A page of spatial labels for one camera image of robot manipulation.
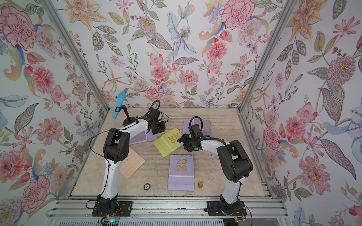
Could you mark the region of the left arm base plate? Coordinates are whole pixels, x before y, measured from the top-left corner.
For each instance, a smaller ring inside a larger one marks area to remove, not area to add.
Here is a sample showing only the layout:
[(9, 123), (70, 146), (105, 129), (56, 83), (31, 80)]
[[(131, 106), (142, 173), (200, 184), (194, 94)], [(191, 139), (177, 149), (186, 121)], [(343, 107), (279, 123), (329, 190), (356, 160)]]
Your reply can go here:
[(133, 207), (132, 201), (117, 201), (111, 204), (109, 207), (103, 208), (98, 204), (93, 208), (92, 217), (129, 217)]

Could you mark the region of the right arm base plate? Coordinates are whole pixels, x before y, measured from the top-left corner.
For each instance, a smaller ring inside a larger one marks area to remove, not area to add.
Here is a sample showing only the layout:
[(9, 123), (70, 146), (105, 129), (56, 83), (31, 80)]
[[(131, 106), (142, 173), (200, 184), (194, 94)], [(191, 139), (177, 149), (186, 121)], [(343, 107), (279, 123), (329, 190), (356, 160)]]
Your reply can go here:
[(246, 217), (247, 210), (243, 201), (227, 204), (224, 201), (208, 201), (204, 211), (210, 217)]

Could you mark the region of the purple calendar front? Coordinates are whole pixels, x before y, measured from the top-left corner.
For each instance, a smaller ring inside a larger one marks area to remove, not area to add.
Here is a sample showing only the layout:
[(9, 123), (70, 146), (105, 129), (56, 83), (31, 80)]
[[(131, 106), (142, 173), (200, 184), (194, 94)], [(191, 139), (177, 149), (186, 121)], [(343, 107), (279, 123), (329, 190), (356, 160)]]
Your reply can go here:
[(168, 190), (194, 191), (193, 155), (171, 155)]

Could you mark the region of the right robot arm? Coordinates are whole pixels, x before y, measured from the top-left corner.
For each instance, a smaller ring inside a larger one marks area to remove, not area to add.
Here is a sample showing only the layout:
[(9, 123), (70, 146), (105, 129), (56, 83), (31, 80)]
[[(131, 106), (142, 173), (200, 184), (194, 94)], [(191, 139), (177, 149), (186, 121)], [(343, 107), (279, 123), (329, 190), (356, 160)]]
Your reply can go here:
[(190, 153), (203, 150), (218, 155), (222, 171), (227, 178), (225, 189), (220, 196), (221, 209), (225, 214), (239, 209), (241, 186), (254, 168), (242, 144), (238, 140), (226, 142), (204, 135), (197, 124), (189, 126), (189, 134), (183, 134), (177, 141)]

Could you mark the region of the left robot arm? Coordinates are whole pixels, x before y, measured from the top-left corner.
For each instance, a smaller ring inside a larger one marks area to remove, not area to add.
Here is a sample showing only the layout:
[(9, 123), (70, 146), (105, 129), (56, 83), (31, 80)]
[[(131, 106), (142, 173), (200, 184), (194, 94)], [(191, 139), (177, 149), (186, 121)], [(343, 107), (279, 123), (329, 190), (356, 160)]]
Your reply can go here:
[(141, 132), (151, 132), (152, 134), (162, 133), (166, 130), (165, 116), (158, 109), (149, 109), (144, 116), (136, 117), (133, 122), (129, 122), (125, 127), (112, 128), (107, 132), (107, 137), (103, 146), (103, 154), (106, 163), (103, 188), (97, 197), (98, 204), (112, 203), (117, 200), (117, 184), (120, 169), (123, 161), (129, 154), (130, 140)]

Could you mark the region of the yellow-green calendar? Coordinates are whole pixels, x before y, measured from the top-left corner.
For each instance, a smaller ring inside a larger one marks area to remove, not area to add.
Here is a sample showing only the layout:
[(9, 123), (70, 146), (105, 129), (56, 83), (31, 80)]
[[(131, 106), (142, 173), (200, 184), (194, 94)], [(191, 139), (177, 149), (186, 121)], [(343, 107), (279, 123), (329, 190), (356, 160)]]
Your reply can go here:
[(183, 145), (182, 142), (178, 142), (182, 135), (179, 129), (174, 128), (153, 141), (153, 145), (163, 157), (166, 157)]

